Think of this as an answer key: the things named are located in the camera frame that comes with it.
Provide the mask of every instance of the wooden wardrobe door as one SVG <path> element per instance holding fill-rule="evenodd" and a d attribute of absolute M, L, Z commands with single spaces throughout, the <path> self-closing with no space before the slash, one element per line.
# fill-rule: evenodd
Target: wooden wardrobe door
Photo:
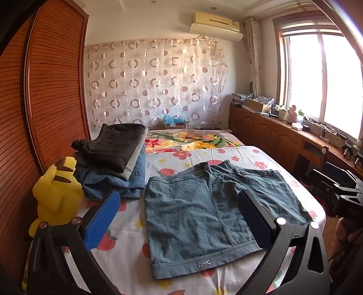
<path fill-rule="evenodd" d="M 29 128 L 44 171 L 88 138 L 83 51 L 88 15 L 72 0 L 48 0 L 39 10 L 26 58 Z"/>
<path fill-rule="evenodd" d="M 19 282 L 31 241 L 28 229 L 37 218 L 32 188 L 40 177 L 22 112 L 23 53 L 32 20 L 0 56 L 0 264 Z"/>

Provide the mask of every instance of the ceiling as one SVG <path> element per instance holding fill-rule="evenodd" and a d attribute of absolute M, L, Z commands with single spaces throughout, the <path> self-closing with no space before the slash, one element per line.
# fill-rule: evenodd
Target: ceiling
<path fill-rule="evenodd" d="M 249 16 L 262 16 L 298 8 L 298 5 L 311 5 L 310 0 L 74 0 L 90 16 L 109 12 L 127 12 L 137 8 L 169 7 L 190 8 L 225 16 L 234 20 L 243 20 Z"/>

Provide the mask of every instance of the blue gripper pad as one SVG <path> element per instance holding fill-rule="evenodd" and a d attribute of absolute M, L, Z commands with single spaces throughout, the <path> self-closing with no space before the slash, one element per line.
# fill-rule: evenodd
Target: blue gripper pad
<path fill-rule="evenodd" d="M 98 247 L 120 207 L 120 202 L 120 194 L 113 191 L 91 219 L 85 229 L 84 244 L 87 251 Z"/>

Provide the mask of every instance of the bed sheet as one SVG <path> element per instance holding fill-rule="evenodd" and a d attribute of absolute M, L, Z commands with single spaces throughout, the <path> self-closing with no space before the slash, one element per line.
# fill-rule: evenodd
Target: bed sheet
<path fill-rule="evenodd" d="M 207 150 L 175 151 L 148 154 L 146 181 L 155 175 L 173 175 L 193 165 L 208 161 L 210 165 L 229 160 L 248 169 L 279 170 L 304 208 L 319 224 L 325 225 L 325 212 L 314 197 L 284 168 L 267 154 L 252 146 Z M 84 200 L 79 210 L 83 216 L 93 203 Z M 289 248 L 285 260 L 269 291 L 280 285 L 291 261 L 294 248 Z M 109 230 L 100 246 L 92 253 L 113 284 L 124 295 L 229 295 L 235 294 L 260 263 L 265 251 L 259 251 L 221 267 L 172 279 L 154 280 L 150 269 L 150 250 L 146 229 L 144 199 L 122 200 Z M 87 290 L 70 253 L 65 254 L 77 284 Z"/>
<path fill-rule="evenodd" d="M 234 135 L 222 130 L 171 129 L 147 133 L 146 153 L 165 153 L 243 146 Z"/>

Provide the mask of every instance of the yellow plush toy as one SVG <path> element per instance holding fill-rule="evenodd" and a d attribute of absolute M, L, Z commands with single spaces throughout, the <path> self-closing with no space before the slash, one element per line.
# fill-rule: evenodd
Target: yellow plush toy
<path fill-rule="evenodd" d="M 33 187 L 33 195 L 38 200 L 38 216 L 29 228 L 34 238 L 42 221 L 51 226 L 67 224 L 75 217 L 83 198 L 82 186 L 73 176 L 76 160 L 63 157 L 49 167 Z"/>

